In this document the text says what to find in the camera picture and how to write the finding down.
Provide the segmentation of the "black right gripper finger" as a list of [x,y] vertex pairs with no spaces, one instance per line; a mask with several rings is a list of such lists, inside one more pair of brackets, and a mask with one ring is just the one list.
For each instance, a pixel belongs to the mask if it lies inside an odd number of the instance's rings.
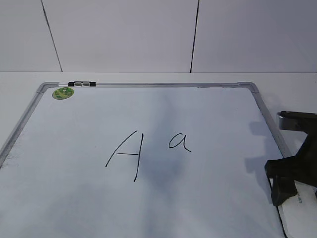
[[295,195],[297,195],[297,189],[293,179],[280,176],[273,178],[271,198],[274,206],[280,206],[287,199]]

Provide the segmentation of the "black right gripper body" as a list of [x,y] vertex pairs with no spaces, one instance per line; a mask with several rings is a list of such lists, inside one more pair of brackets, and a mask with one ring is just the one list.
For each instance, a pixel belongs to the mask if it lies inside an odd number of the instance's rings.
[[317,132],[307,134],[305,141],[294,156],[268,160],[264,166],[268,178],[286,177],[298,182],[317,185]]

